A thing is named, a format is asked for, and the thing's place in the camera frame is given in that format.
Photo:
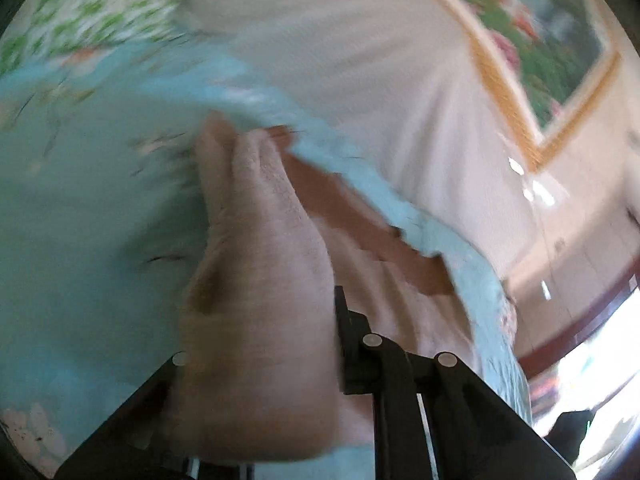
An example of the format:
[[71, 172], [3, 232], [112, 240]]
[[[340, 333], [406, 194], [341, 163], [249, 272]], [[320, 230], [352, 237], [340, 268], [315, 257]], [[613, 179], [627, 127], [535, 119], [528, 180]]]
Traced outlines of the beige knit sweater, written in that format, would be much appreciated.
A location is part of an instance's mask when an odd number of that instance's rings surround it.
[[196, 140], [208, 243], [180, 309], [188, 360], [167, 432], [203, 460], [303, 460], [372, 441], [370, 399], [340, 389], [337, 287], [406, 351], [478, 367], [442, 258], [410, 248], [288, 140], [217, 115]]

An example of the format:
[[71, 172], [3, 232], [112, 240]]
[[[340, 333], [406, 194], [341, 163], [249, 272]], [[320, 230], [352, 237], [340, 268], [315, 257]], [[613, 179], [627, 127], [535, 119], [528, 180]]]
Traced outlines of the white striped quilt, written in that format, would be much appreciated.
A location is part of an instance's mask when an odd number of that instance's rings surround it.
[[182, 0], [178, 14], [352, 140], [498, 275], [533, 245], [506, 123], [468, 36], [437, 0]]

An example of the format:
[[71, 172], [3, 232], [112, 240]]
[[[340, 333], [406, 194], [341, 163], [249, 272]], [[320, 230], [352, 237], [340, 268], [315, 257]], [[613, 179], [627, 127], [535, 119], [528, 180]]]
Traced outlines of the turquoise floral bed sheet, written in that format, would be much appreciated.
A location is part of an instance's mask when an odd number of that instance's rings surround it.
[[485, 382], [529, 418], [489, 262], [398, 195], [355, 144], [210, 41], [128, 42], [1, 79], [1, 433], [52, 478], [177, 349], [177, 304], [204, 250], [192, 159], [212, 110], [285, 124], [424, 254], [441, 254]]

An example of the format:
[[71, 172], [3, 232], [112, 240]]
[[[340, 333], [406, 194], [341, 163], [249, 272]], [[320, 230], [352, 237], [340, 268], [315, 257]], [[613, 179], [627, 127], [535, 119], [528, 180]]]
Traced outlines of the framed landscape painting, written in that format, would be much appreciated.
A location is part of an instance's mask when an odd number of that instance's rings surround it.
[[599, 105], [620, 67], [602, 0], [438, 0], [470, 38], [480, 78], [537, 172]]

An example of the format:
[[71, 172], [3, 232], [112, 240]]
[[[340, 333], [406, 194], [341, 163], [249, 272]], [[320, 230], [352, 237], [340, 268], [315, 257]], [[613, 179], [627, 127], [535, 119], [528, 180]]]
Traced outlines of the green white patterned pillow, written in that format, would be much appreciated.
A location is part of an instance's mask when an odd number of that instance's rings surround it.
[[1, 36], [1, 73], [37, 58], [179, 35], [180, 0], [25, 0]]

